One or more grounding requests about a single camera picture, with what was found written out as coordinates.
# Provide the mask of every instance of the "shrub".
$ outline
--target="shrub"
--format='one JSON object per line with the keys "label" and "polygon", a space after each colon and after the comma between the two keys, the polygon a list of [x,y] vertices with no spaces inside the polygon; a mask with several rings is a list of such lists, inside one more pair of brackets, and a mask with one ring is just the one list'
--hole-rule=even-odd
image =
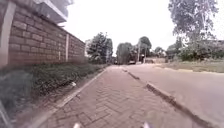
{"label": "shrub", "polygon": [[102,66],[73,63],[42,64],[0,71],[0,99],[10,113],[59,87],[78,81]]}

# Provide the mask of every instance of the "sky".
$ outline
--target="sky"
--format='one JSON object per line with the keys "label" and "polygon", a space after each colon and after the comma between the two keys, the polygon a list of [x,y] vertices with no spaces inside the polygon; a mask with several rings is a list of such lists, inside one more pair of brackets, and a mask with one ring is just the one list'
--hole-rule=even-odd
{"label": "sky", "polygon": [[[74,0],[68,7],[65,29],[82,41],[99,32],[113,40],[114,55],[119,43],[137,44],[147,36],[152,48],[164,49],[175,43],[174,24],[168,11],[169,0]],[[214,33],[224,39],[224,0],[218,0],[219,13],[214,19]]]}

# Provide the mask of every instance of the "brick wall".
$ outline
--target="brick wall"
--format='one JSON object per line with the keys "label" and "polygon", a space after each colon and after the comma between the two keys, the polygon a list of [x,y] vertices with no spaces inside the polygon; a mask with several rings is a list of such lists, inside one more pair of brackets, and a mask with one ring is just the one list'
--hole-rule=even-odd
{"label": "brick wall", "polygon": [[[17,6],[9,39],[9,64],[66,61],[66,36],[54,23]],[[68,61],[84,61],[85,44],[69,34]]]}

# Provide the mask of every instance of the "road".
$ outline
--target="road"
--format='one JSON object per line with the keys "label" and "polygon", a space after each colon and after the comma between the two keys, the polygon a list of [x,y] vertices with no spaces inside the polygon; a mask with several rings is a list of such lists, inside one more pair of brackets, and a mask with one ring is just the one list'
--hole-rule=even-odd
{"label": "road", "polygon": [[78,96],[52,115],[40,128],[201,128],[175,110],[145,85],[112,66]]}
{"label": "road", "polygon": [[224,127],[224,74],[176,71],[150,64],[125,68],[168,92],[203,119]]}

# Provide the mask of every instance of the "grass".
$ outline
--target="grass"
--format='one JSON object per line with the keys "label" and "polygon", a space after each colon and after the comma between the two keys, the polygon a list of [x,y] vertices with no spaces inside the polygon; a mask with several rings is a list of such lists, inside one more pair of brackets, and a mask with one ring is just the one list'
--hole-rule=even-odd
{"label": "grass", "polygon": [[189,69],[196,72],[218,72],[224,73],[224,61],[203,61],[203,62],[172,62],[162,65],[173,69]]}
{"label": "grass", "polygon": [[0,100],[9,115],[24,109],[39,97],[79,81],[103,68],[91,64],[41,64],[0,70]]}

